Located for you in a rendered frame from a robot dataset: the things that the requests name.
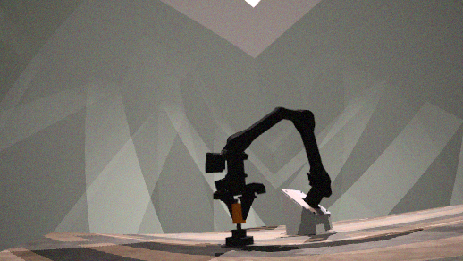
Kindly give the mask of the orange knob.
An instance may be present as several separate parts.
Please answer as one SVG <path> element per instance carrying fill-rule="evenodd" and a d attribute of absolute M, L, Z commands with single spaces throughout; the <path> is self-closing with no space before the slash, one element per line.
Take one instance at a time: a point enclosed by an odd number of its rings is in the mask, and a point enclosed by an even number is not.
<path fill-rule="evenodd" d="M 232 222 L 233 223 L 245 223 L 246 220 L 242 220 L 241 216 L 241 203 L 231 204 L 232 208 Z"/>

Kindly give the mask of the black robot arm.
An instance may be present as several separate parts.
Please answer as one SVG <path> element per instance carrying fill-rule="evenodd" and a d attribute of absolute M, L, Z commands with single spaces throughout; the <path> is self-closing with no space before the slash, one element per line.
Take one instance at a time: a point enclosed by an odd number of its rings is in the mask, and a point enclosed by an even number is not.
<path fill-rule="evenodd" d="M 275 107 L 272 112 L 263 117 L 249 128 L 232 134 L 227 139 L 227 144 L 222 153 L 206 153 L 205 171 L 206 173 L 221 173 L 225 170 L 227 161 L 227 172 L 230 170 L 244 170 L 244 160 L 248 160 L 249 155 L 244 151 L 250 146 L 252 141 L 258 136 L 268 131 L 280 120 L 291 120 L 299 131 L 304 143 L 310 170 L 307 172 L 309 184 L 312 188 L 305 198 L 302 198 L 309 206 L 319 207 L 323 197 L 330 197 L 331 179 L 321 162 L 321 156 L 316 143 L 314 128 L 314 115 L 309 110 L 289 110 L 283 107 Z M 216 191 L 227 190 L 236 184 L 236 188 L 241 187 L 240 177 L 237 172 L 226 173 L 225 178 L 214 181 Z"/>

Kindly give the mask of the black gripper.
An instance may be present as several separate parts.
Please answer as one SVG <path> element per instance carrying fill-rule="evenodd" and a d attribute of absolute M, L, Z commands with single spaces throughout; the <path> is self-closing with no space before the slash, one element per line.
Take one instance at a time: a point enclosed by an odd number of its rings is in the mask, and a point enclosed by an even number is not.
<path fill-rule="evenodd" d="M 255 192 L 257 194 L 266 193 L 265 185 L 263 183 L 251 183 L 246 185 L 246 177 L 248 175 L 244 170 L 230 170 L 228 173 L 237 172 L 240 177 L 241 187 L 236 188 L 236 184 L 232 188 L 227 190 L 219 190 L 214 193 L 214 199 L 220 199 L 228 207 L 229 213 L 232 218 L 232 204 L 238 204 L 239 200 L 241 202 L 241 216 L 242 220 L 246 220 L 248 217 L 249 209 L 254 201 Z M 234 198 L 235 196 L 242 195 L 241 197 Z"/>

